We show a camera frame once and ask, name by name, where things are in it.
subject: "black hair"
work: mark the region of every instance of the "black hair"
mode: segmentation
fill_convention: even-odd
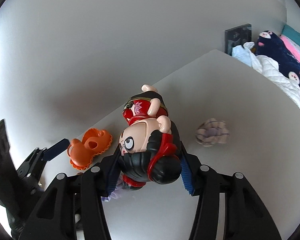
[[[173,143],[177,146],[176,156],[180,159],[181,142],[177,127],[173,122],[171,122],[171,131],[173,134]],[[149,137],[146,151],[125,153],[123,156],[120,156],[119,166],[122,172],[138,182],[150,181],[147,169],[151,159],[160,149],[161,140],[162,132],[154,130]],[[164,156],[155,163],[150,176],[158,184],[168,184],[177,180],[180,174],[180,161],[173,156]]]

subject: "pillow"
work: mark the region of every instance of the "pillow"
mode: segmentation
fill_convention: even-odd
[[[287,36],[300,46],[300,33],[295,31],[292,27],[290,27],[289,25],[285,25],[282,34],[284,36]]]
[[[286,48],[291,52],[291,54],[300,62],[300,47],[288,37],[281,35],[280,39],[285,44]]]

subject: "navy blanket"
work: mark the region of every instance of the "navy blanket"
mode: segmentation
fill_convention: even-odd
[[[273,58],[279,64],[279,71],[300,86],[300,63],[275,33],[271,31],[260,33],[256,55],[265,55]]]

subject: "white table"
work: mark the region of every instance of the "white table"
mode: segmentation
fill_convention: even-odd
[[[217,50],[154,86],[163,96],[187,151],[219,173],[242,172],[286,240],[300,223],[298,107],[267,78]],[[127,127],[122,109],[94,125],[114,136],[114,145],[106,155],[114,151],[118,136]],[[205,148],[195,142],[194,132],[211,117],[226,121],[230,138],[225,145]],[[63,153],[48,163],[46,182],[56,171],[74,175],[76,170],[68,162]],[[113,240],[183,240],[190,234],[196,204],[197,197],[191,198],[179,179],[166,186],[148,183],[139,191],[128,191],[121,199],[104,203],[104,209]]]

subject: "doll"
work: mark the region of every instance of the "doll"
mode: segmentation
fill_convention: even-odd
[[[143,93],[125,104],[123,117],[128,127],[119,139],[119,166],[130,190],[146,182],[168,184],[181,174],[181,142],[176,125],[156,88],[143,85]]]

